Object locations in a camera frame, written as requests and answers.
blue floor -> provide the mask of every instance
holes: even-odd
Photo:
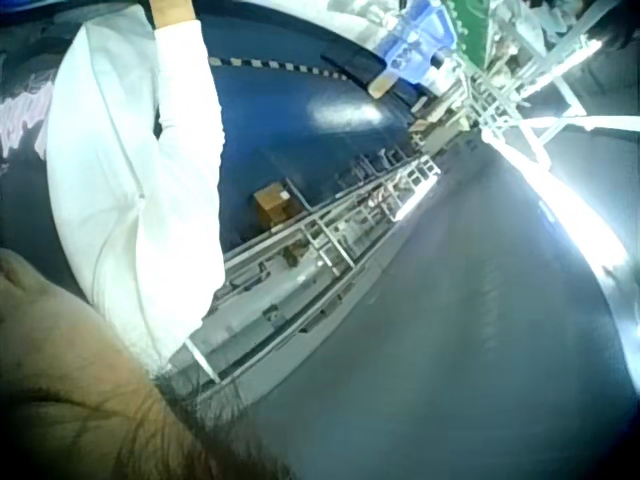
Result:
[[[247,19],[202,16],[209,55],[333,68],[328,41]],[[408,138],[408,108],[372,99],[350,81],[286,70],[219,67],[214,77],[226,144],[220,173],[221,237],[229,251],[260,233],[252,194],[290,178],[311,204],[339,189],[334,176],[361,153]]]

white shirt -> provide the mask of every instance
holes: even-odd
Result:
[[[48,122],[51,203],[71,268],[160,372],[224,282],[224,133],[200,22],[153,32],[139,6],[87,22],[60,66]]]

gray floor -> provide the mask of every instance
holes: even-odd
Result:
[[[429,210],[369,297],[255,408],[302,478],[576,478],[628,422],[600,291],[508,168]]]

striped edge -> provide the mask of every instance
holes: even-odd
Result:
[[[308,67],[306,65],[294,65],[290,62],[278,62],[275,60],[209,57],[209,65],[212,67],[252,67],[271,68],[273,70],[284,69],[289,72],[310,73],[312,75],[320,75],[327,78],[334,78],[336,80],[348,80],[348,77],[340,72],[332,72],[330,70],[324,70],[318,67]]]

green panel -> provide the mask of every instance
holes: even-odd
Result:
[[[446,0],[464,53],[484,70],[489,31],[489,0]]]

